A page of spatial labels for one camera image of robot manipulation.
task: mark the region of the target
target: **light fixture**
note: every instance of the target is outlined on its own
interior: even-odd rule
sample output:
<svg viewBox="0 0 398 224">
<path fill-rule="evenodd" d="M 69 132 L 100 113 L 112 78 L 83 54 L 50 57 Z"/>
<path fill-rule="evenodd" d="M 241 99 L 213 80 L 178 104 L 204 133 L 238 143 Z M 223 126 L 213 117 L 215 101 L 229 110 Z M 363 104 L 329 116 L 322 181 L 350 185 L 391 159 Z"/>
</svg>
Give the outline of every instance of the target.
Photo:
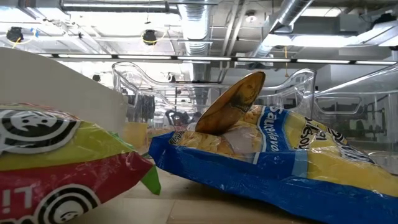
<svg viewBox="0 0 398 224">
<path fill-rule="evenodd" d="M 139 4 L 107 4 L 106 2 L 104 2 L 105 4 L 85 4 L 85 3 L 64 3 L 63 7 L 125 7 L 125 8 L 134 8 L 134 7 L 141 7 L 141 5 Z M 158 5 L 151 5 L 148 4 L 145 7 L 149 7 L 149 8 L 157 8 L 159 7 Z"/>
<path fill-rule="evenodd" d="M 298 63 L 334 63 L 348 64 L 349 60 L 317 60 L 317 59 L 297 59 Z"/>
<path fill-rule="evenodd" d="M 52 54 L 39 54 L 39 55 L 41 55 L 43 57 L 52 57 Z"/>
<path fill-rule="evenodd" d="M 252 23 L 257 20 L 256 10 L 253 10 L 253 9 L 247 10 L 245 13 L 245 16 L 247 16 L 246 22 Z"/>
<path fill-rule="evenodd" d="M 170 60 L 171 56 L 158 56 L 158 55 L 119 55 L 120 59 L 152 59 L 152 60 Z"/>
<path fill-rule="evenodd" d="M 349 44 L 349 37 L 339 35 L 297 35 L 292 45 L 298 47 L 344 47 Z"/>
<path fill-rule="evenodd" d="M 290 62 L 291 59 L 284 58 L 238 58 L 240 62 Z"/>
<path fill-rule="evenodd" d="M 395 47 L 398 46 L 398 35 L 379 44 L 380 47 Z"/>
<path fill-rule="evenodd" d="M 209 61 L 209 60 L 222 60 L 222 61 L 230 61 L 230 57 L 192 57 L 192 56 L 178 56 L 177 57 L 179 60 L 204 60 L 204 61 Z"/>
<path fill-rule="evenodd" d="M 112 55 L 93 55 L 93 54 L 59 54 L 61 58 L 112 58 Z"/>
<path fill-rule="evenodd" d="M 388 62 L 388 61 L 357 61 L 355 64 L 357 65 L 393 65 L 397 62 Z"/>
</svg>

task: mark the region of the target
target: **logo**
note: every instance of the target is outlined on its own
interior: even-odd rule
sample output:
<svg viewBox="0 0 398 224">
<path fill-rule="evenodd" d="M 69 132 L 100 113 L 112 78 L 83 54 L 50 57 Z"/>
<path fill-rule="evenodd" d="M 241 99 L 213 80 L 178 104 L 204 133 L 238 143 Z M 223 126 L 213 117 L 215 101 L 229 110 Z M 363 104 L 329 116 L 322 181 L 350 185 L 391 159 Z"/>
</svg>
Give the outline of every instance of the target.
<svg viewBox="0 0 398 224">
<path fill-rule="evenodd" d="M 26 215 L 18 220 L 0 220 L 1 224 L 61 224 L 70 221 L 101 202 L 88 187 L 69 184 L 59 187 L 45 196 L 33 215 Z"/>
<path fill-rule="evenodd" d="M 0 110 L 0 154 L 49 152 L 64 146 L 80 122 L 34 110 Z"/>
<path fill-rule="evenodd" d="M 180 141 L 182 136 L 184 135 L 185 131 L 176 131 L 173 134 L 173 137 L 170 139 L 169 143 L 173 145 L 177 145 Z"/>
</svg>

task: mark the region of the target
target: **white wall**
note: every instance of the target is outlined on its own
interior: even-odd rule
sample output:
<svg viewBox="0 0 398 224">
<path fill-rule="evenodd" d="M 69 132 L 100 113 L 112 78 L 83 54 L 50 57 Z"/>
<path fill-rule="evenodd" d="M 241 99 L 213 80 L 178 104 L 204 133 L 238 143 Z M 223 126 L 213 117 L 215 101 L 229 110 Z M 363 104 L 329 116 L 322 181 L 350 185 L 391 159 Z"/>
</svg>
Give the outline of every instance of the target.
<svg viewBox="0 0 398 224">
<path fill-rule="evenodd" d="M 0 47 L 0 103 L 51 106 L 120 132 L 123 96 L 52 59 Z"/>
<path fill-rule="evenodd" d="M 318 69 L 317 79 L 315 80 L 318 91 L 326 90 L 332 86 L 331 82 L 331 65 L 325 65 Z"/>
</svg>

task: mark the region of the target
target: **wooden table surface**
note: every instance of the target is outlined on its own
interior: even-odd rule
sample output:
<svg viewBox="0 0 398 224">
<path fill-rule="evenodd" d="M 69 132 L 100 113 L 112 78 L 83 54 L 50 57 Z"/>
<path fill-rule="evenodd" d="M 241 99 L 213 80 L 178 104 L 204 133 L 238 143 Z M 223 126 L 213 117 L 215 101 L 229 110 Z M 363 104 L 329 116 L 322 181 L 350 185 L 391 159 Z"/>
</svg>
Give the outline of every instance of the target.
<svg viewBox="0 0 398 224">
<path fill-rule="evenodd" d="M 239 198 L 160 169 L 160 196 L 141 183 L 69 224 L 314 223 L 268 203 Z"/>
</svg>

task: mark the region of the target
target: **ceiling duct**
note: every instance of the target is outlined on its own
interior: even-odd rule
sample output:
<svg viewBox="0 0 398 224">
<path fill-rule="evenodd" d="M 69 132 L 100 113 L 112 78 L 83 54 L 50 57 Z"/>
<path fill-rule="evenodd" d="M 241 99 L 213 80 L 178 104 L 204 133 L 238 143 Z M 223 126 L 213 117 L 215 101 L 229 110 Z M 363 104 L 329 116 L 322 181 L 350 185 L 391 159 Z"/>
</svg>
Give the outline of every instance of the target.
<svg viewBox="0 0 398 224">
<path fill-rule="evenodd" d="M 209 45 L 205 40 L 208 38 L 210 6 L 201 4 L 178 5 L 182 17 L 182 30 L 184 39 L 194 40 L 186 42 L 187 55 L 208 55 Z M 192 63 L 190 70 L 192 80 L 210 81 L 210 66 L 207 63 Z M 195 89 L 197 104 L 205 104 L 208 90 L 206 88 Z"/>
<path fill-rule="evenodd" d="M 262 28 L 265 34 L 264 40 L 252 53 L 251 57 L 266 57 L 272 49 L 272 46 L 267 43 L 267 35 L 276 29 L 283 28 L 285 28 L 286 32 L 291 32 L 294 22 L 313 1 L 314 0 L 284 0 L 280 6 L 280 10 L 276 14 L 267 17 L 264 27 Z"/>
</svg>

